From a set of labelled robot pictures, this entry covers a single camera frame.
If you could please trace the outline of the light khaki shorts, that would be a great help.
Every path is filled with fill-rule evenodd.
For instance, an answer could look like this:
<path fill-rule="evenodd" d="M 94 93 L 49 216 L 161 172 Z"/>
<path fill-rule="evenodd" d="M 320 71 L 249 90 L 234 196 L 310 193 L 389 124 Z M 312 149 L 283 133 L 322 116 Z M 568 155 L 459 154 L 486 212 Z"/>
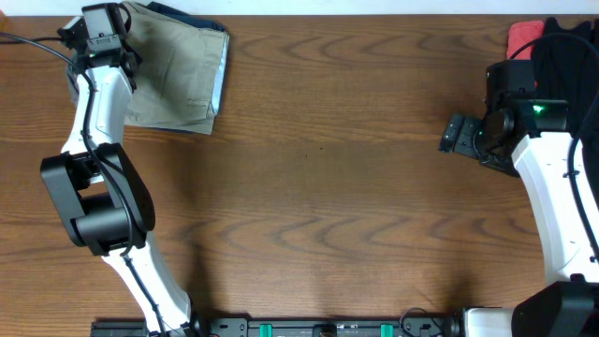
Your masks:
<path fill-rule="evenodd" d="M 200 29 L 136 2 L 127 43 L 141 56 L 127 125 L 212 133 L 221 109 L 229 34 Z"/>

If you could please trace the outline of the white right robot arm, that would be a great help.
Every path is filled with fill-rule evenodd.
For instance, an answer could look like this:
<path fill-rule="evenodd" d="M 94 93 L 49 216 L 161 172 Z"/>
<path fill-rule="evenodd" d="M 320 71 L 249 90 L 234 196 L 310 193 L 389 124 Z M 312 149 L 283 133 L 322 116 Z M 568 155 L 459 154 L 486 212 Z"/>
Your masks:
<path fill-rule="evenodd" d="M 483 118 L 456 114 L 441 152 L 522 180 L 541 240 L 546 287 L 514 308 L 464 308 L 447 336 L 595 336 L 598 211 L 581 143 L 562 99 L 536 92 L 533 64 L 508 59 L 486 70 Z"/>

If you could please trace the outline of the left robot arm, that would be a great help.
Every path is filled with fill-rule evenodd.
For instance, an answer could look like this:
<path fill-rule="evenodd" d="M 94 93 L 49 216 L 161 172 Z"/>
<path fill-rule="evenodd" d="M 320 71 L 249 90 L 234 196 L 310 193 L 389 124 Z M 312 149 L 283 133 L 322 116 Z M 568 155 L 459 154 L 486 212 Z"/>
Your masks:
<path fill-rule="evenodd" d="M 192 302 L 157 247 L 153 200 L 122 145 L 140 56 L 128 45 L 125 6 L 84 7 L 59 29 L 77 106 L 60 154 L 40 173 L 69 239 L 121 277 L 144 314 L 141 336 L 198 336 Z"/>

